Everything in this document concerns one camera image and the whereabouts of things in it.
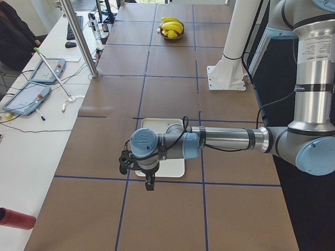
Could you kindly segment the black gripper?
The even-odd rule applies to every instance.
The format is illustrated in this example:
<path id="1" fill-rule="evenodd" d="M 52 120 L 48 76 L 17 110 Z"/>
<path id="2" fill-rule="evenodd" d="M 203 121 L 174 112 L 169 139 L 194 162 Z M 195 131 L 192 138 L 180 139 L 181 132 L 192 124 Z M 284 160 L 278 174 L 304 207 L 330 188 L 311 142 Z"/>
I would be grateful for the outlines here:
<path id="1" fill-rule="evenodd" d="M 146 183 L 145 183 L 146 190 L 148 191 L 154 190 L 155 173 L 158 170 L 159 170 L 158 168 L 141 170 L 141 172 L 145 174 L 145 177 L 146 177 Z"/>

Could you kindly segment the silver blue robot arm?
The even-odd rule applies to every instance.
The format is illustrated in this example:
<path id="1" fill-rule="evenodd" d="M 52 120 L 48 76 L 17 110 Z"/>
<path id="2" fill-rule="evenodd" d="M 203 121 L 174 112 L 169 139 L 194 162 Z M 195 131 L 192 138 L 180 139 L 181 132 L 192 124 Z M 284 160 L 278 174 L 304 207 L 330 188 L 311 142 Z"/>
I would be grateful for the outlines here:
<path id="1" fill-rule="evenodd" d="M 334 1 L 273 1 L 268 32 L 298 37 L 294 119 L 286 127 L 190 127 L 188 118 L 163 134 L 141 128 L 125 143 L 119 158 L 122 174 L 139 170 L 146 190 L 154 189 L 160 161 L 191 159 L 204 147 L 237 152 L 258 150 L 276 155 L 315 176 L 334 171 Z"/>

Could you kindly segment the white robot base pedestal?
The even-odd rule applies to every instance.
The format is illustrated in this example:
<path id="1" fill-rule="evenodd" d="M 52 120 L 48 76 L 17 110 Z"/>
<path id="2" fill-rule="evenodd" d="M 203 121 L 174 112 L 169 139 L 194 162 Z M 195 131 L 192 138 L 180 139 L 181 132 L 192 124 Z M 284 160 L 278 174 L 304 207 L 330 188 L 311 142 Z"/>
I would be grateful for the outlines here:
<path id="1" fill-rule="evenodd" d="M 210 90 L 246 90 L 242 58 L 262 4 L 261 0 L 236 1 L 222 58 L 207 66 Z"/>

